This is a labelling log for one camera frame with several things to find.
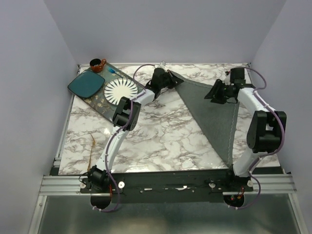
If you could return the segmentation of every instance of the gray partition panel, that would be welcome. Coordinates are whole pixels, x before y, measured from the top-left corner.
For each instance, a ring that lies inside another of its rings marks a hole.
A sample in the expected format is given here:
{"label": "gray partition panel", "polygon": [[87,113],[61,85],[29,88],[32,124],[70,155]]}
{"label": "gray partition panel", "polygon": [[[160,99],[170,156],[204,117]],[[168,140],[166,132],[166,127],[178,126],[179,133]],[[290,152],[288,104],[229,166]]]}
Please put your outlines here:
{"label": "gray partition panel", "polygon": [[87,196],[48,197],[40,234],[298,234],[288,195],[261,195],[235,211],[221,203],[124,204],[91,209]]}

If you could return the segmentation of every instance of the white plate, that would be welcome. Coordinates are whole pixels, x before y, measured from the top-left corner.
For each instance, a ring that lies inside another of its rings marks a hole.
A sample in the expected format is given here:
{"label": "white plate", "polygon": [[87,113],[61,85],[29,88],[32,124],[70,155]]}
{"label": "white plate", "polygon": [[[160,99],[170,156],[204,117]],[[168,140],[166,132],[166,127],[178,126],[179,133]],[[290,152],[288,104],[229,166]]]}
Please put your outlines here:
{"label": "white plate", "polygon": [[105,98],[113,105],[118,105],[122,97],[133,98],[135,95],[137,85],[127,78],[114,79],[104,89]]}

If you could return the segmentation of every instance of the white marble surface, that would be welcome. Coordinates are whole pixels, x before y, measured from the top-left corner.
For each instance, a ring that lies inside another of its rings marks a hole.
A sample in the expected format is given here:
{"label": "white marble surface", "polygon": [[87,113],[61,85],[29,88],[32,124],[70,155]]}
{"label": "white marble surface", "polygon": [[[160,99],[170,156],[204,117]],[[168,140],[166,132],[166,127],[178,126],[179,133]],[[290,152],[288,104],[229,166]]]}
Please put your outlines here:
{"label": "white marble surface", "polygon": [[[170,65],[168,68],[185,78],[213,85],[224,79],[225,71],[242,64]],[[119,66],[133,75],[138,66]],[[144,67],[136,79],[145,84],[153,74],[153,67]],[[251,115],[240,105],[234,137],[233,161],[246,147],[246,134]],[[74,98],[66,140],[61,155],[60,175],[76,175],[87,171],[92,137],[91,166],[100,157],[111,133],[112,124],[78,97]],[[279,166],[276,156],[266,157],[260,167]],[[227,168],[216,154],[184,102],[173,89],[155,102],[142,108],[136,128],[124,140],[115,159],[115,172],[149,172]]]}

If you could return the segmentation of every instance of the dark gray towel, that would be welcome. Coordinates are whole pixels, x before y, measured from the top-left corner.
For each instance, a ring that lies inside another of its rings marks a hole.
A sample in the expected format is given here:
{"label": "dark gray towel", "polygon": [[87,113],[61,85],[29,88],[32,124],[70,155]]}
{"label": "dark gray towel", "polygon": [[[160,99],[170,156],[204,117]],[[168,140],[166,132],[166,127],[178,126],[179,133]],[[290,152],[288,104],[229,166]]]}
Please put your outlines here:
{"label": "dark gray towel", "polygon": [[230,167],[233,163],[233,142],[239,103],[223,105],[211,103],[204,99],[211,90],[211,85],[191,81],[177,73],[174,74],[184,80],[175,89],[214,150]]}

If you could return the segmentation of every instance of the blue brush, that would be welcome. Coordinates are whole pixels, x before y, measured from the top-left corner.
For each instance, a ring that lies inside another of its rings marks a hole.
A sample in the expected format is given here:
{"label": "blue brush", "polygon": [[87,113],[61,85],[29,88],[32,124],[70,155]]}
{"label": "blue brush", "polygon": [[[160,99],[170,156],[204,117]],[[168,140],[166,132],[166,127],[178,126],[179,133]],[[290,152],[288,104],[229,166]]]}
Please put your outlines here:
{"label": "blue brush", "polygon": [[112,73],[112,74],[116,74],[117,76],[119,76],[119,77],[121,77],[121,78],[124,78],[124,77],[122,77],[121,75],[119,75],[118,73],[116,73],[116,71],[115,71],[113,68],[111,68],[111,67],[107,68],[107,70],[108,70],[110,73]]}

